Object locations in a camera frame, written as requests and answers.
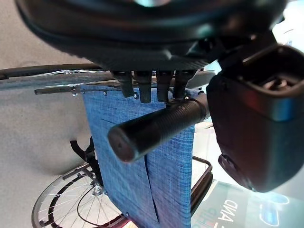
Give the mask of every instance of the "blue fabric backrest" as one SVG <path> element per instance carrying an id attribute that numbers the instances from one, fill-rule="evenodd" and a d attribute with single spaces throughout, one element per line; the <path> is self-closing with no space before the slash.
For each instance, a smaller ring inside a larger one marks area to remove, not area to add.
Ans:
<path id="1" fill-rule="evenodd" d="M 83 85 L 82 89 L 103 89 Z M 190 91 L 193 96 L 197 91 Z M 87 118 L 95 144 L 104 187 L 111 201 L 140 228 L 190 228 L 191 168 L 194 126 L 184 130 L 144 158 L 122 163 L 112 151 L 107 134 L 116 124 L 163 109 L 152 89 L 152 102 L 141 104 L 121 91 L 86 91 Z"/>

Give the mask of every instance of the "metal frame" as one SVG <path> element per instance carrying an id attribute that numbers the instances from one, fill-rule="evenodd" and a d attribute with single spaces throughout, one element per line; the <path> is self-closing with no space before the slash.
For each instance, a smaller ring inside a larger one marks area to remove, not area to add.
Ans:
<path id="1" fill-rule="evenodd" d="M 196 209 L 199 207 L 200 203 L 207 194 L 213 180 L 212 165 L 209 161 L 193 156 L 193 160 L 204 163 L 208 165 L 208 168 L 202 174 L 198 182 L 191 189 L 191 216 L 195 213 Z"/>

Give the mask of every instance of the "wheel rim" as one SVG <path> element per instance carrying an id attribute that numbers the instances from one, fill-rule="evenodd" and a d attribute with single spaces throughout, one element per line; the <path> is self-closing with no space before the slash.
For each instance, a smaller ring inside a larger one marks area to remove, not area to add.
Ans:
<path id="1" fill-rule="evenodd" d="M 35 228 L 118 228 L 128 222 L 103 187 L 83 171 L 65 180 L 63 176 L 38 198 L 32 212 Z"/>

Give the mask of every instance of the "tire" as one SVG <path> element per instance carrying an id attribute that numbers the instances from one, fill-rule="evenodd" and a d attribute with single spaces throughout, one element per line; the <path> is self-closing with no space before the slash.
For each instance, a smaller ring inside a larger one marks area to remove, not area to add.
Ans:
<path id="1" fill-rule="evenodd" d="M 75 86 L 113 80 L 94 64 L 31 66 L 0 70 L 0 90 Z"/>
<path id="2" fill-rule="evenodd" d="M 62 175 L 41 193 L 32 211 L 33 228 L 122 228 L 130 222 L 111 203 L 103 186 L 82 171 L 87 166 L 76 168 L 68 178 Z"/>

